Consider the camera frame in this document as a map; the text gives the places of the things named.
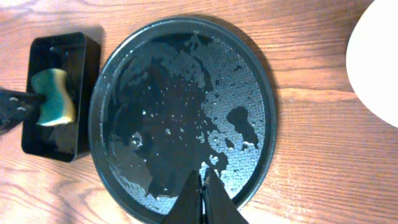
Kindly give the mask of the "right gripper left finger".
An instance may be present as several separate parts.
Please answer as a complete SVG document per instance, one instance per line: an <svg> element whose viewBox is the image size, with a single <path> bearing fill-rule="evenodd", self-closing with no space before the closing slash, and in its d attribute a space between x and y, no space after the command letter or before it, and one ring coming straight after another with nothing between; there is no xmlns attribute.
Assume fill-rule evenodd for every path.
<svg viewBox="0 0 398 224"><path fill-rule="evenodd" d="M201 224L202 213L201 178L199 172L193 170L161 224Z"/></svg>

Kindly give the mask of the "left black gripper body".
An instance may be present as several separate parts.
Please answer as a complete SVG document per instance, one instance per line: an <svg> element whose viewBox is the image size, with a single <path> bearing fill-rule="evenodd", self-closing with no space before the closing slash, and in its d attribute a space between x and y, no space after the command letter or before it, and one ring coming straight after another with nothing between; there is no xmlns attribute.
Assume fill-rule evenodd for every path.
<svg viewBox="0 0 398 224"><path fill-rule="evenodd" d="M1 135L23 121L37 121L45 99L44 95L1 88Z"/></svg>

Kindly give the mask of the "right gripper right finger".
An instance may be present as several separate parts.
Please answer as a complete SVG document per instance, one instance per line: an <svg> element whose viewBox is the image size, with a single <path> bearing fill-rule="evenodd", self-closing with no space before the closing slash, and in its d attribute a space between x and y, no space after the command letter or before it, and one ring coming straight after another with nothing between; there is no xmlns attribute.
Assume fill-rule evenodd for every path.
<svg viewBox="0 0 398 224"><path fill-rule="evenodd" d="M207 168L205 172L203 201L206 224L248 224L212 168Z"/></svg>

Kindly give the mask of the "green yellow scrub sponge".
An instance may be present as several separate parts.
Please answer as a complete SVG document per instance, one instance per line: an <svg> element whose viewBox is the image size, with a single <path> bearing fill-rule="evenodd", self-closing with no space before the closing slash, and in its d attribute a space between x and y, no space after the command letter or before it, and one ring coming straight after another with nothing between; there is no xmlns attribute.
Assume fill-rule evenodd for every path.
<svg viewBox="0 0 398 224"><path fill-rule="evenodd" d="M67 92L67 72L50 68L35 74L30 83L34 93L45 97L37 124L57 126L74 122L75 105Z"/></svg>

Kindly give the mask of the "yellow plate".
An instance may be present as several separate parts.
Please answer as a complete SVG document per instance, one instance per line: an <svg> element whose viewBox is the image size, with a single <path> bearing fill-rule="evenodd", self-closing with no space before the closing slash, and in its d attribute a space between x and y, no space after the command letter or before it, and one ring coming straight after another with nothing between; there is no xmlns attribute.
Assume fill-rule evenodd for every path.
<svg viewBox="0 0 398 224"><path fill-rule="evenodd" d="M363 105L397 127L397 0L375 0L348 41L346 70Z"/></svg>

